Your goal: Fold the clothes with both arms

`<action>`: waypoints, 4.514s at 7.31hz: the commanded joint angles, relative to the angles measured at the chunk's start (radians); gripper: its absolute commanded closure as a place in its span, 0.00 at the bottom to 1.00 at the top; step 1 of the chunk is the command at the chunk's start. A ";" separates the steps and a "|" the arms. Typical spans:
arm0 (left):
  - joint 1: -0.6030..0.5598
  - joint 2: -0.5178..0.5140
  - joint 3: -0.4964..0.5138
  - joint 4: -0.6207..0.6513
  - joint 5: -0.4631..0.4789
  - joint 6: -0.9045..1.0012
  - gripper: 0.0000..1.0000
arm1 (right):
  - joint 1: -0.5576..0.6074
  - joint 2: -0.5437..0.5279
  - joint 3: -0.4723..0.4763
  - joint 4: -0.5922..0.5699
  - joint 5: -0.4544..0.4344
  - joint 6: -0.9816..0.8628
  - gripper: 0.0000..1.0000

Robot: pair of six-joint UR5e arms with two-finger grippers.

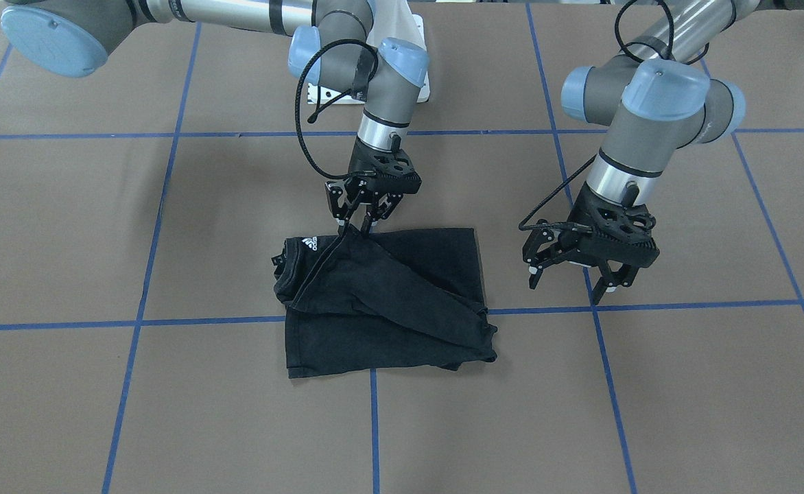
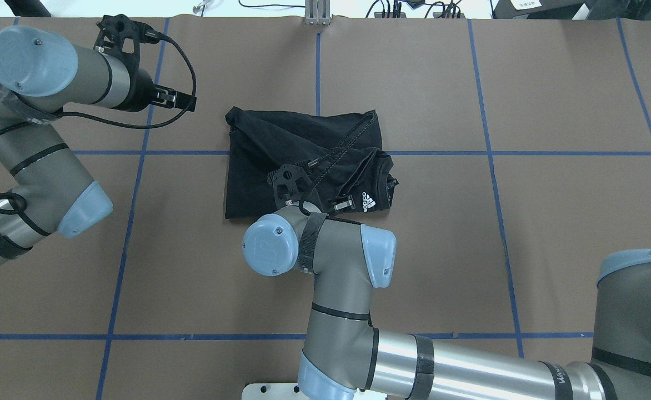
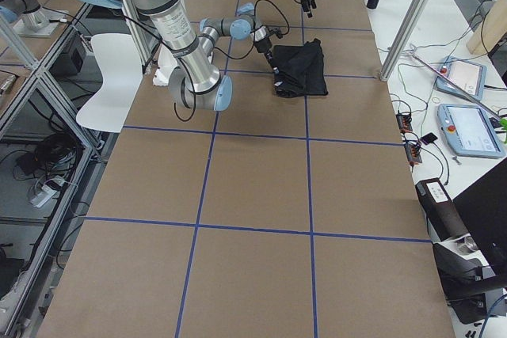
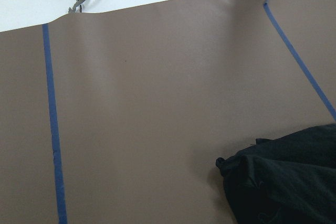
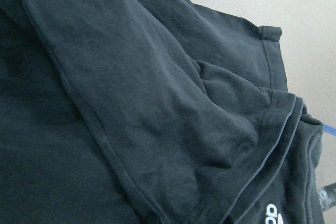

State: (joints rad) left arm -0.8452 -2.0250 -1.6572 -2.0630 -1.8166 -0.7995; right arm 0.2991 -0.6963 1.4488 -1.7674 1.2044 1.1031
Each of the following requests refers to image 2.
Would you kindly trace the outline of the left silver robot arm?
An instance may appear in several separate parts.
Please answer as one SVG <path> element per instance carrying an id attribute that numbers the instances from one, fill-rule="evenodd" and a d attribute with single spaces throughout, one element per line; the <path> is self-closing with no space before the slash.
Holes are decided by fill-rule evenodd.
<path id="1" fill-rule="evenodd" d="M 173 38 L 122 14 L 97 27 L 91 48 L 27 25 L 0 30 L 0 163 L 17 184 L 0 193 L 0 266 L 54 233 L 76 237 L 114 209 L 54 122 L 157 129 L 196 108 L 196 72 Z M 190 93 L 161 86 L 140 67 L 141 44 L 160 42 L 185 61 Z"/>

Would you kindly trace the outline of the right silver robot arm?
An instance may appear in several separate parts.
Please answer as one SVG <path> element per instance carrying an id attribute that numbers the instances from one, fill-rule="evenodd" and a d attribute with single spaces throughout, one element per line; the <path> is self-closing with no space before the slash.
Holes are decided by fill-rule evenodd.
<path id="1" fill-rule="evenodd" d="M 461 347 L 372 324 L 372 291 L 389 286 L 397 239 L 308 201 L 315 162 L 270 172 L 277 211 L 246 230 L 263 276 L 301 270 L 314 296 L 297 386 L 310 399 L 372 391 L 405 399 L 651 399 L 651 249 L 610 254 L 597 279 L 594 342 L 567 366 Z"/>

